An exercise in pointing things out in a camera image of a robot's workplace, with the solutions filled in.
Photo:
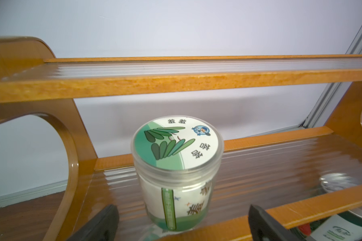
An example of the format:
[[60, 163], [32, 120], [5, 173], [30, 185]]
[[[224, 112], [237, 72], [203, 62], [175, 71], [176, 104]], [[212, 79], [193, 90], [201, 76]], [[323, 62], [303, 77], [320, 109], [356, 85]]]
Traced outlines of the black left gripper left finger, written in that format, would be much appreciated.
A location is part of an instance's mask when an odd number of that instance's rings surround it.
[[67, 241], [113, 241], [119, 224], [117, 206], [108, 205]]

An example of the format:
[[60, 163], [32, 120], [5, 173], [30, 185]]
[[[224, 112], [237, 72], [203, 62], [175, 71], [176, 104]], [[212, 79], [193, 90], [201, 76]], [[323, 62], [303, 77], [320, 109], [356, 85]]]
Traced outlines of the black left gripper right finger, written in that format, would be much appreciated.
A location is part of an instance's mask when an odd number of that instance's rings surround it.
[[248, 223], [254, 241], [299, 241], [293, 233], [257, 205], [251, 205]]

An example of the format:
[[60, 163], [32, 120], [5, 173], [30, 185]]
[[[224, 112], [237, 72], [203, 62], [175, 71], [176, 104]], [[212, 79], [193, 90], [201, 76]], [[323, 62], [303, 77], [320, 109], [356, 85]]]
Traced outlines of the mimosa seed jar green label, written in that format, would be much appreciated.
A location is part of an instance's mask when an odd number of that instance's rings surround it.
[[160, 117], [136, 131], [131, 152], [151, 221], [168, 232], [199, 225], [224, 153], [218, 130], [191, 116]]

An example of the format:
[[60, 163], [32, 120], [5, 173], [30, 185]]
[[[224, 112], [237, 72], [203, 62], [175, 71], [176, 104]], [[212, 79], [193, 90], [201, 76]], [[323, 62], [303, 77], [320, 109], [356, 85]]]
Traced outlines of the metal can green label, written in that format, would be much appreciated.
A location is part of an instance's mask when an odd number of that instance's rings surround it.
[[[345, 173], [330, 173], [319, 179], [321, 192], [332, 193], [362, 184]], [[362, 207], [290, 229], [301, 241], [362, 240]]]

